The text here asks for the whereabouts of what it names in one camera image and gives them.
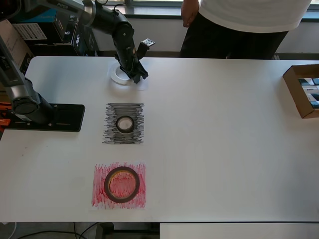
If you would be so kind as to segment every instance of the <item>window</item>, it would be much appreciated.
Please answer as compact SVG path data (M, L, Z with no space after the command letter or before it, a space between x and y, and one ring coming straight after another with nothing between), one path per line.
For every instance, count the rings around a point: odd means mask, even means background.
M309 10L319 10L319 0L312 0Z
M127 6L176 6L180 7L183 0L108 0L107 5L125 3Z

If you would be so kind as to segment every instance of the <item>black tape roll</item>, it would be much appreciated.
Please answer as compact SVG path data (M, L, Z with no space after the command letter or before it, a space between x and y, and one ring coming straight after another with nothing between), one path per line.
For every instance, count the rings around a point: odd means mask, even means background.
M120 127L120 121L123 120L123 119L127 119L131 122L131 127L127 128L127 129L123 129ZM118 131L120 133L131 133L133 132L134 130L134 120L132 119L132 117L130 116L122 116L122 117L119 117L118 120L116 121L116 128L118 129Z
M135 179L135 189L134 189L133 193L126 198L117 198L110 191L110 184L111 184L112 178L117 173L120 173L120 172L130 173L130 174L132 174L132 176ZM131 169L129 167L125 167L125 166L117 167L117 168L111 170L111 172L108 173L108 175L106 176L105 181L104 181L104 191L105 191L106 195L108 196L108 198L115 203L126 203L126 202L132 200L136 196L136 194L138 193L139 188L140 188L140 179L139 179L138 174L133 169Z

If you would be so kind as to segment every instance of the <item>person's hand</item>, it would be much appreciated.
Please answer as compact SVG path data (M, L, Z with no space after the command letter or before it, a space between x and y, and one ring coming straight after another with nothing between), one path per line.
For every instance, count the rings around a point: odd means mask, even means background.
M198 0L184 0L181 6L181 18L183 26L189 27L198 14Z

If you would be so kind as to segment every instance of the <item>black pants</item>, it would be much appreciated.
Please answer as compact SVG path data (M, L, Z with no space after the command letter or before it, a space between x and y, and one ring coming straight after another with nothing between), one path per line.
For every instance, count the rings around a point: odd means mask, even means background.
M190 25L181 57L271 59L288 32L250 33L217 25L197 14Z

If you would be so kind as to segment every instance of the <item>tape roll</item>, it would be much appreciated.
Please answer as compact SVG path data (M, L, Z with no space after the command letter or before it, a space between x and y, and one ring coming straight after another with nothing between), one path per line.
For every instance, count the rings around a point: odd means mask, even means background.
M111 79L121 86L129 86L134 83L133 79L130 79L126 73L120 69L119 64L112 66Z
M116 121L116 128L120 133L133 132L134 125L134 120L130 116L121 116Z
M110 189L112 179L115 177L116 174L121 173L121 172L129 173L135 179L134 191L129 196L127 196L125 198L116 197L115 195L113 195L111 193L111 189ZM139 179L138 174L133 169L131 169L129 167L125 167L125 166L117 167L117 168L111 170L111 172L108 173L108 175L106 176L105 181L104 181L104 191L105 191L106 195L108 196L108 198L115 203L126 203L126 202L132 200L136 196L136 194L139 192L139 188L140 188L140 179Z

